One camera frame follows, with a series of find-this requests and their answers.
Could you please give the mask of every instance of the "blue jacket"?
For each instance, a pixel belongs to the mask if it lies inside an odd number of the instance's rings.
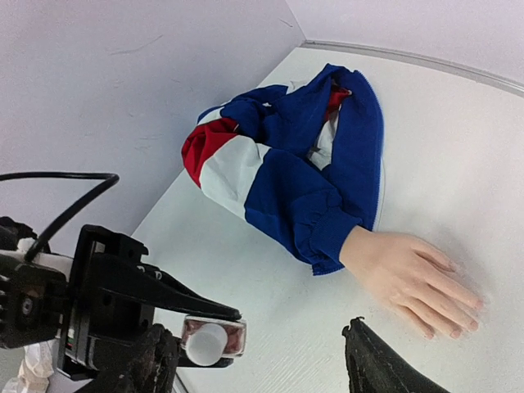
[[[382,140],[368,81],[326,65],[301,87],[257,88],[204,112],[183,161],[204,194],[319,275],[343,268],[355,225],[373,228]]]

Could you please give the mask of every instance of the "hand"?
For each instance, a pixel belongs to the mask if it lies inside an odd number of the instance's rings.
[[[457,302],[481,309],[482,300],[444,273],[454,272],[453,264],[425,241],[355,227],[340,260],[373,297],[426,338],[432,339],[435,330],[459,338],[464,330],[478,329],[477,321]]]

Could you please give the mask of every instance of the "table surface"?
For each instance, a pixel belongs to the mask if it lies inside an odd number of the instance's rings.
[[[347,392],[341,331],[361,315],[453,393],[524,391],[524,100],[416,65],[304,48],[262,85],[311,79],[328,62],[363,72],[382,104],[378,229],[417,234],[447,252],[488,303],[481,329],[459,341],[425,341],[348,272],[313,278],[309,266],[207,200],[182,173],[134,236],[149,247],[148,262],[239,308],[249,323],[246,354],[233,367],[181,370],[190,391]],[[156,319],[178,333],[183,316],[159,311]]]

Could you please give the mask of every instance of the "red fabric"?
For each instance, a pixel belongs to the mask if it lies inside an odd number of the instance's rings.
[[[344,101],[344,99],[349,96],[349,90],[335,85],[331,87],[331,96],[329,97],[329,103],[327,104],[324,122],[329,120],[329,116],[331,113],[333,113],[334,111],[338,111],[338,108],[342,104],[342,101]]]
[[[235,138],[237,122],[231,119],[218,119],[198,125],[189,135],[182,147],[183,164],[200,187],[200,173],[208,158],[215,154],[227,141]]]

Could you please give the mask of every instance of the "black cable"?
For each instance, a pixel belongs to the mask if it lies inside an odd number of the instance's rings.
[[[31,248],[25,254],[25,261],[31,262],[45,247],[53,236],[75,217],[85,206],[113,187],[120,180],[118,174],[83,174],[76,172],[20,172],[16,174],[0,174],[0,182],[21,178],[75,178],[81,180],[103,180],[91,191],[79,198],[73,205],[56,217],[52,223],[38,236]]]

